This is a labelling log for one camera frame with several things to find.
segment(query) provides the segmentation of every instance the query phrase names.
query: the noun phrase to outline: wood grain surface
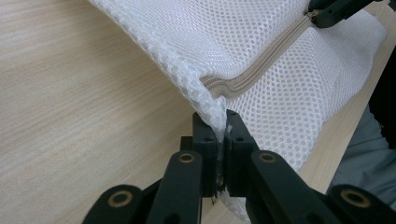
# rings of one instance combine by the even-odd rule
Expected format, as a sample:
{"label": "wood grain surface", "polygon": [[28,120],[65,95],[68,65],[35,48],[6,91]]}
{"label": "wood grain surface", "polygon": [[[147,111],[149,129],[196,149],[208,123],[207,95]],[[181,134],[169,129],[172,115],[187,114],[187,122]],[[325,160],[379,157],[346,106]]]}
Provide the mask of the wood grain surface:
{"label": "wood grain surface", "polygon": [[[391,29],[376,74],[396,42]],[[80,223],[106,189],[161,178],[191,135],[188,102],[87,1],[1,1],[0,64],[0,223]],[[301,173],[314,188],[327,188],[378,78],[325,124]],[[334,141],[344,149],[328,155]],[[240,222],[204,200],[203,223]]]}

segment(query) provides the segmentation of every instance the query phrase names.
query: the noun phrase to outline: fold of fabric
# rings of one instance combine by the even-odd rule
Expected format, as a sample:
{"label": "fold of fabric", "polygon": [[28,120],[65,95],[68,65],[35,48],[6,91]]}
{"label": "fold of fabric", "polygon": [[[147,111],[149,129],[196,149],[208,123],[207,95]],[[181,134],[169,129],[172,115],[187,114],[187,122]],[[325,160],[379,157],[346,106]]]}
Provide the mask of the fold of fabric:
{"label": "fold of fabric", "polygon": [[[332,28],[308,28],[248,91],[214,98],[200,78],[238,77],[304,14],[307,0],[90,0],[158,64],[221,141],[226,108],[260,149],[300,170],[322,123],[358,92],[386,35],[360,11]],[[248,220],[241,200],[224,199]]]}

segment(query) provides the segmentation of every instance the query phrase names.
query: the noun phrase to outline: mesh pattern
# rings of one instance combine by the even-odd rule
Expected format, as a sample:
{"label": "mesh pattern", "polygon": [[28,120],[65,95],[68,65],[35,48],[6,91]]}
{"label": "mesh pattern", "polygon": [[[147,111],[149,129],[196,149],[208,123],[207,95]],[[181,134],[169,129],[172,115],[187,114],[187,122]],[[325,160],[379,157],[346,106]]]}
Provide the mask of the mesh pattern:
{"label": "mesh pattern", "polygon": [[240,75],[308,0],[91,0],[122,27],[222,139],[225,103],[199,80]]}
{"label": "mesh pattern", "polygon": [[[295,170],[322,122],[361,88],[385,33],[364,12],[331,29],[308,29],[249,91],[213,99],[199,78],[240,75],[308,0],[90,1],[159,65],[218,139],[227,106],[241,114],[261,149],[281,154]],[[241,200],[223,201],[248,220]]]}
{"label": "mesh pattern", "polygon": [[[361,11],[331,29],[308,28],[244,94],[227,100],[260,149],[272,150],[299,171],[322,123],[358,92],[370,74],[384,28]],[[248,220],[245,200],[222,196]]]}

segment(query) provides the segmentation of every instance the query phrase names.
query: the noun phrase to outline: screw hole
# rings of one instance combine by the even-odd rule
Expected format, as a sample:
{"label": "screw hole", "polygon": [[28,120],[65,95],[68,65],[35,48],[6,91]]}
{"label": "screw hole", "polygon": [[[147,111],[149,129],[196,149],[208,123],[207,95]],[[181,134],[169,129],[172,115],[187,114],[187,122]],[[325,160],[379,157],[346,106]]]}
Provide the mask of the screw hole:
{"label": "screw hole", "polygon": [[180,223],[180,216],[178,214],[171,214],[163,220],[163,224],[178,224]]}
{"label": "screw hole", "polygon": [[357,207],[370,207],[370,200],[362,193],[354,189],[341,190],[341,197],[347,202]]}
{"label": "screw hole", "polygon": [[269,153],[262,153],[259,155],[260,160],[265,161],[265,162],[274,162],[276,161],[275,156],[269,154]]}
{"label": "screw hole", "polygon": [[119,207],[123,207],[125,205],[127,205],[128,203],[131,202],[133,198],[133,195],[130,191],[128,190],[119,190],[115,193],[113,193],[110,198],[108,198],[108,205],[110,205],[110,207],[115,207],[115,208],[119,208]]}
{"label": "screw hole", "polygon": [[194,156],[188,153],[182,154],[178,157],[178,160],[184,163],[192,162],[194,161],[194,159],[195,159]]}

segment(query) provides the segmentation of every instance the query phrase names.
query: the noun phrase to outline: mesh laundry bag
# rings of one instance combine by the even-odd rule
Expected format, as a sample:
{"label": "mesh laundry bag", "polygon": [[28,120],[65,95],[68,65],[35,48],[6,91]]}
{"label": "mesh laundry bag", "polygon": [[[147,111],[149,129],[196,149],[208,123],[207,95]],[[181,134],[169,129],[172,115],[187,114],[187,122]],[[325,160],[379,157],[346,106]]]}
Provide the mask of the mesh laundry bag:
{"label": "mesh laundry bag", "polygon": [[[385,30],[361,11],[308,28],[243,94],[214,98],[200,78],[238,77],[304,13],[307,0],[91,0],[159,65],[223,138],[226,108],[241,114],[261,149],[298,171],[324,121],[363,85]],[[223,201],[248,220],[242,200]]]}

